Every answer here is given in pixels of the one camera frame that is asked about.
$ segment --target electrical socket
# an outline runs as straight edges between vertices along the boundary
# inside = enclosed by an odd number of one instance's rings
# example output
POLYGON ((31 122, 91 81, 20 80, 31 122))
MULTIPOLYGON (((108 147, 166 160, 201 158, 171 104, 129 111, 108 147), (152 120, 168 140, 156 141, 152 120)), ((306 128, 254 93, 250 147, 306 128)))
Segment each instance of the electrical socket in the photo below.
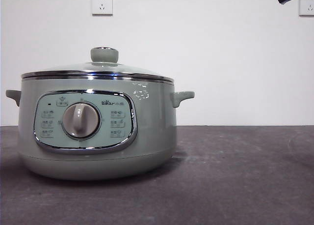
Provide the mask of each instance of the electrical socket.
POLYGON ((92 0, 92 14, 112 15, 112 1, 113 0, 92 0))
POLYGON ((299 0, 299 15, 314 16, 314 0, 299 0))

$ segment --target gray countertop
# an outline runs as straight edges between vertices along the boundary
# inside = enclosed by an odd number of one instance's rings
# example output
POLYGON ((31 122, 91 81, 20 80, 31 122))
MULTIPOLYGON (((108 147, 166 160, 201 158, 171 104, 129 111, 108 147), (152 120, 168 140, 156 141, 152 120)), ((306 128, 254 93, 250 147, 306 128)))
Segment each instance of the gray countertop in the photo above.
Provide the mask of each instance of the gray countertop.
POLYGON ((165 165, 122 179, 36 175, 1 127, 1 225, 314 224, 314 126, 178 128, 165 165))

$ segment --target white dial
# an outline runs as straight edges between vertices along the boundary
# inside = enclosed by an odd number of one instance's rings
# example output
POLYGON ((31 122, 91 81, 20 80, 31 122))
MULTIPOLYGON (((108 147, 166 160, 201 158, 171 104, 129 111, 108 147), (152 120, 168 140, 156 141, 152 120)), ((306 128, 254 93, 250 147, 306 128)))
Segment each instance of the white dial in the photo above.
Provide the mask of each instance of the white dial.
POLYGON ((99 126, 97 110, 86 103, 71 105, 63 114, 63 129, 74 138, 86 138, 99 126))

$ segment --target control panel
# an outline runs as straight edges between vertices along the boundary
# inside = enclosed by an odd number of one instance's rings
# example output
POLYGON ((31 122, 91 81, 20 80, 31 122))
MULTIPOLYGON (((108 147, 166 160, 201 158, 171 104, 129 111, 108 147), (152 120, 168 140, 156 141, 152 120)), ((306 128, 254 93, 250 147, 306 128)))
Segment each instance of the control panel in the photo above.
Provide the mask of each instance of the control panel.
POLYGON ((90 89, 47 93, 38 101, 34 122, 38 143, 66 149, 126 143, 134 129, 135 109, 128 96, 90 89))

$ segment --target lid knob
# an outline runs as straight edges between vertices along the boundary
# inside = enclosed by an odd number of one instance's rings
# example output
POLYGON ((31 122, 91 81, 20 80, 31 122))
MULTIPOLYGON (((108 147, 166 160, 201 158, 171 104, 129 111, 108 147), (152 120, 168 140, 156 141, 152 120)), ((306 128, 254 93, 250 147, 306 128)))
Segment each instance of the lid knob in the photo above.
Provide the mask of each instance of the lid knob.
POLYGON ((112 62, 118 61, 119 52, 110 47, 95 47, 90 50, 90 57, 93 62, 112 62))

